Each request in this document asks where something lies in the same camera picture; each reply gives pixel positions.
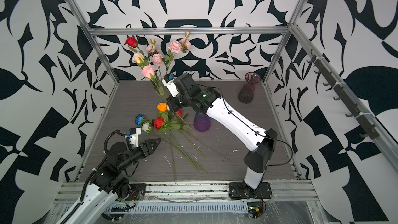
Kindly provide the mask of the clear ribbed glass vase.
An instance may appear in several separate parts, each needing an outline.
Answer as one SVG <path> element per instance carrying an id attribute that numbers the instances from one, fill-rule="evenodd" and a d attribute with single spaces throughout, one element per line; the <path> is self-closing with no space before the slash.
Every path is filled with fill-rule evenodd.
<path id="1" fill-rule="evenodd" d="M 161 98 L 166 100 L 168 98 L 168 94 L 167 94 L 167 89 L 164 87 L 163 83 L 159 79 L 156 79 L 155 80 L 155 84 L 156 84 L 156 92 L 157 92 L 157 94 Z"/>

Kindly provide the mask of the pink peony stem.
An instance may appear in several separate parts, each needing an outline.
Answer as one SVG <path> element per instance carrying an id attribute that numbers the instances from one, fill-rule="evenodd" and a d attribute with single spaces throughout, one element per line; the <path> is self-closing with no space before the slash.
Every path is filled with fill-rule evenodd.
<path id="1" fill-rule="evenodd" d="M 181 40 L 172 40 L 168 44 L 166 56 L 163 58 L 163 63 L 166 68 L 166 72 L 168 73 L 173 60 L 176 55 L 179 53 L 186 54 L 191 50 L 191 42 L 188 40 L 190 37 L 190 32 L 184 33 L 184 39 Z"/>

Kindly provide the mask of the pink carnation spray stem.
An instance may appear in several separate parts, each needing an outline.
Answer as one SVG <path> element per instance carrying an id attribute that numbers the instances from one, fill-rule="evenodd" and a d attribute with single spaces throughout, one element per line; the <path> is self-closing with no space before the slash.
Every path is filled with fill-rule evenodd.
<path id="1" fill-rule="evenodd" d="M 154 69 L 157 73 L 157 75 L 160 78 L 160 81 L 162 82 L 162 72 L 161 72 L 161 67 L 164 66 L 163 63 L 163 56 L 160 54 L 159 48 L 157 46 L 156 40 L 151 39 L 149 45 L 146 48 L 147 52 L 147 58 L 150 60 L 150 64 L 154 66 Z"/>

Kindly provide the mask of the orange artificial rose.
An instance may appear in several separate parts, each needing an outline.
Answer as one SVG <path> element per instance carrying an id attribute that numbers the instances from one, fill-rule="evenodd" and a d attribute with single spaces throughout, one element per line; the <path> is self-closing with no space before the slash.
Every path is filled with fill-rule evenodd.
<path id="1" fill-rule="evenodd" d="M 180 127 L 182 127 L 182 123 L 178 123 L 178 121 L 176 120 L 176 118 L 174 116 L 174 113 L 171 112 L 171 110 L 169 109 L 169 106 L 166 103 L 159 103 L 156 106 L 156 108 L 158 110 L 158 113 L 157 113 L 156 119 L 153 121 L 154 127 L 158 131 L 162 131 L 162 132 L 169 131 L 169 133 L 174 138 L 173 130 L 180 133 L 178 130 L 180 129 Z"/>

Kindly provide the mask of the blue purple glass vase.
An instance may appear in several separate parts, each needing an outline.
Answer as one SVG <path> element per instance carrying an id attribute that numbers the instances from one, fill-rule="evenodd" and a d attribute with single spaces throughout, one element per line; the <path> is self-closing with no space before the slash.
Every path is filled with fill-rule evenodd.
<path id="1" fill-rule="evenodd" d="M 198 132 L 207 132 L 211 127 L 211 119 L 206 114 L 195 113 L 193 125 Z"/>

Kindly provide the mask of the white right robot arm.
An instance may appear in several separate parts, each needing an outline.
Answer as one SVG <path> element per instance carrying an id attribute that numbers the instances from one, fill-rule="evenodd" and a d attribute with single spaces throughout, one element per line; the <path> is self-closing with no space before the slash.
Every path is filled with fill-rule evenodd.
<path id="1" fill-rule="evenodd" d="M 246 198 L 254 197 L 260 191 L 264 174 L 271 166 L 270 160 L 276 143 L 279 142 L 275 130 L 266 130 L 252 123 L 225 100 L 220 88 L 200 85 L 189 74 L 178 77 L 167 74 L 162 84 L 170 93 L 167 103 L 172 112 L 190 107 L 195 112 L 218 121 L 246 146 L 248 153 L 244 163 L 247 171 L 243 180 L 243 193 Z"/>

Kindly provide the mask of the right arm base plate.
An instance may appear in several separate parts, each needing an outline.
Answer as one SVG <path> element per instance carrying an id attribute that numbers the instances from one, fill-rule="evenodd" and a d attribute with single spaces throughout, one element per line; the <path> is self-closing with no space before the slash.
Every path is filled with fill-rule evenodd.
<path id="1" fill-rule="evenodd" d="M 230 182 L 229 183 L 229 197 L 232 200 L 244 199 L 271 199 L 271 186 L 268 182 L 260 182 L 257 189 L 252 189 L 244 182 Z"/>

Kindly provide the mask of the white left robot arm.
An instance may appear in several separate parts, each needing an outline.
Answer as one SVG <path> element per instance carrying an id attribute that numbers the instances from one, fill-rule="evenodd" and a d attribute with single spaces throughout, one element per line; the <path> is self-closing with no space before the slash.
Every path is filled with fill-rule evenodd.
<path id="1" fill-rule="evenodd" d="M 139 131 L 126 134 L 113 131 L 104 141 L 105 157 L 92 169 L 80 197 L 58 220 L 59 224 L 93 224 L 100 217 L 112 222 L 120 220 L 136 207 L 131 196 L 140 190 L 131 189 L 123 172 L 140 160 L 152 155 L 162 140 L 160 138 L 138 143 Z"/>

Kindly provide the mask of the light pink artificial rose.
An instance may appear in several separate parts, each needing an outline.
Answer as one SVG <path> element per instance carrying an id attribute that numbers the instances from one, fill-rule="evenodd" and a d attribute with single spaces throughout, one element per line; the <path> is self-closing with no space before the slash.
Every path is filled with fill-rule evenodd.
<path id="1" fill-rule="evenodd" d="M 144 68 L 142 69 L 142 74 L 151 81 L 151 83 L 156 91 L 155 80 L 158 78 L 157 78 L 157 74 L 155 73 L 153 67 L 151 65 L 144 66 Z"/>

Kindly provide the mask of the dark red glass vase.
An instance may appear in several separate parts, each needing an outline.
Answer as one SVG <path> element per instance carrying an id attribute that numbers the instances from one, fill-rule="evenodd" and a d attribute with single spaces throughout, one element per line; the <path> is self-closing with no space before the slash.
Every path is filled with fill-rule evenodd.
<path id="1" fill-rule="evenodd" d="M 253 101 L 255 89 L 260 83 L 261 77 L 255 72 L 249 72 L 245 75 L 245 84 L 238 94 L 238 99 L 244 104 L 249 104 Z"/>

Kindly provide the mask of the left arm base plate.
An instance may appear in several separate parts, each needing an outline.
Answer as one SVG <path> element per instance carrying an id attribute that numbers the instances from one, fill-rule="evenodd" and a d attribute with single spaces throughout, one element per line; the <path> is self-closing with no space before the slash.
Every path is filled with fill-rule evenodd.
<path id="1" fill-rule="evenodd" d="M 145 183 L 130 183 L 125 191 L 124 200 L 127 201 L 136 201 L 143 198 L 146 194 L 146 186 Z"/>

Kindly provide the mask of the peach artificial rose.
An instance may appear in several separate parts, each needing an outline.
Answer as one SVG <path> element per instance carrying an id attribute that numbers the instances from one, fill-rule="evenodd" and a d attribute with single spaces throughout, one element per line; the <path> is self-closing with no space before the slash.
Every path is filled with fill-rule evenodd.
<path id="1" fill-rule="evenodd" d="M 134 56 L 133 56 L 133 61 L 134 61 L 141 69 L 143 69 L 144 66 L 146 66 L 146 65 L 151 65 L 151 64 L 150 64 L 149 58 L 146 58 L 141 52 L 138 52 L 138 53 L 135 53 L 135 54 L 134 54 Z"/>

